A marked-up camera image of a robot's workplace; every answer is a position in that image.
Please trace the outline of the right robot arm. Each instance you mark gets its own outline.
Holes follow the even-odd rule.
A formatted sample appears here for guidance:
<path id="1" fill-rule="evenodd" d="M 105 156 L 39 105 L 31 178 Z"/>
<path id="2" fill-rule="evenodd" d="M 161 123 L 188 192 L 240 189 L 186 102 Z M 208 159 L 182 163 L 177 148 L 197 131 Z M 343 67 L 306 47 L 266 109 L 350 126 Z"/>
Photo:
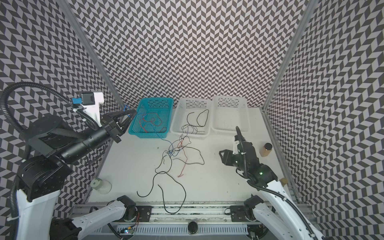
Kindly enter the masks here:
<path id="1" fill-rule="evenodd" d="M 222 163 L 242 171 L 241 177 L 259 196 L 244 201 L 245 215 L 259 221 L 279 240 L 324 240 L 326 237 L 303 214 L 273 170 L 259 161 L 255 147 L 236 127 L 233 150 L 219 152 Z"/>

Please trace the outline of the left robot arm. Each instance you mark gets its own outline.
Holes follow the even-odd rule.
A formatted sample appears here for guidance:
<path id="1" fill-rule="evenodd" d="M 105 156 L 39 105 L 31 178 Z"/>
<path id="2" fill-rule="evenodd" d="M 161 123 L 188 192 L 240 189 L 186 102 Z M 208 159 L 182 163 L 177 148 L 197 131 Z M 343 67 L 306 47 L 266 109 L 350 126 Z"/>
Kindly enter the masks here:
<path id="1" fill-rule="evenodd" d="M 23 87 L 38 88 L 56 96 L 69 105 L 88 127 L 75 132 L 62 117 L 47 115 L 23 128 L 9 107 L 11 93 Z M 4 89 L 1 111 L 26 144 L 10 195 L 9 222 L 13 240 L 80 240 L 117 220 L 134 225 L 139 223 L 136 203 L 127 196 L 82 217 L 53 219 L 65 180 L 73 173 L 72 165 L 109 140 L 119 143 L 137 113 L 131 109 L 89 116 L 87 107 L 97 105 L 94 93 L 83 93 L 79 99 L 69 99 L 54 89 L 33 82 L 19 82 Z"/>

